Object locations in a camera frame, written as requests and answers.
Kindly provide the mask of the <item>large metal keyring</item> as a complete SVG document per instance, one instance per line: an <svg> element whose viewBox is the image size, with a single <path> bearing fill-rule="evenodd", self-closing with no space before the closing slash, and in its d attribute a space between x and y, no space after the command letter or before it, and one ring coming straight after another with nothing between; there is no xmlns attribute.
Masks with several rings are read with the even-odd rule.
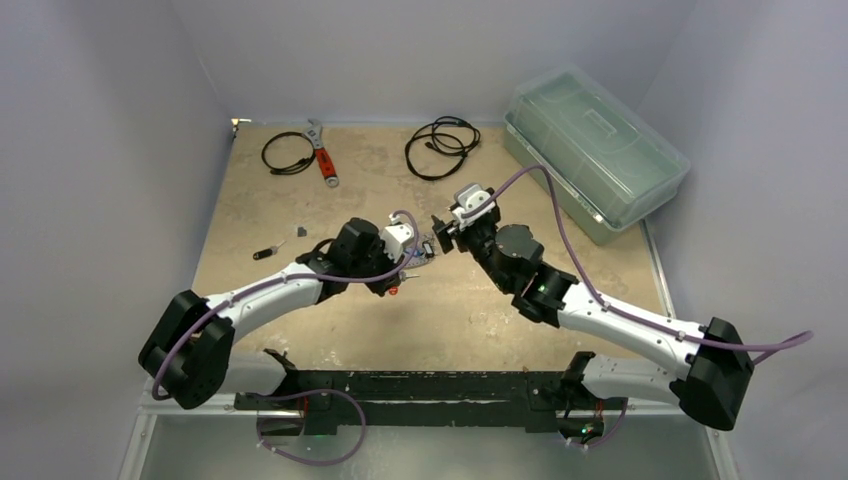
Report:
<svg viewBox="0 0 848 480"><path fill-rule="evenodd" d="M432 245L435 251L435 256L433 258L426 258L425 255L418 256L416 254L417 246L422 244L423 242L429 242ZM405 250L405 255L409 257L409 261L399 273L400 280L402 282L405 282L407 280L419 277L419 274L415 273L414 269L429 265L434 262L436 257L438 256L438 246L439 244L436 241L433 233L426 233L421 237L418 244L416 244L414 247L407 248Z"/></svg>

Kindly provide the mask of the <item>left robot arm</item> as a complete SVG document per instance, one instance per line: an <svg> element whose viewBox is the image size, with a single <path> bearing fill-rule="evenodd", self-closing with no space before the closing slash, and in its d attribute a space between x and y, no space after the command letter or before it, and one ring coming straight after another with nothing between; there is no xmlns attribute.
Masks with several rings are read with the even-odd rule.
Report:
<svg viewBox="0 0 848 480"><path fill-rule="evenodd" d="M325 251L314 248L264 279L206 297L191 289L176 294L138 355L152 379L152 398L196 408L219 392L232 349L247 334L352 284L385 296L400 285L400 273L411 260L406 251L419 236L406 210L392 213L383 228L353 217Z"/></svg>

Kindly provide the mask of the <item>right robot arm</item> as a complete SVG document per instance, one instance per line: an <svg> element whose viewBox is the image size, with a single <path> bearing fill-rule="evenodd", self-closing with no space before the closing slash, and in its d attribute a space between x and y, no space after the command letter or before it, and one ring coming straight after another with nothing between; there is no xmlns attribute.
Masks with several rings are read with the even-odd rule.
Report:
<svg viewBox="0 0 848 480"><path fill-rule="evenodd" d="M701 325L592 293L587 282L544 261L544 247L527 226L500 227L499 219L497 209L469 224L434 217L432 231L444 253L470 253L521 316L636 355L577 353L552 389L554 397L572 407L612 398L649 400L676 406L716 430L735 427L755 365L731 323L714 317Z"/></svg>

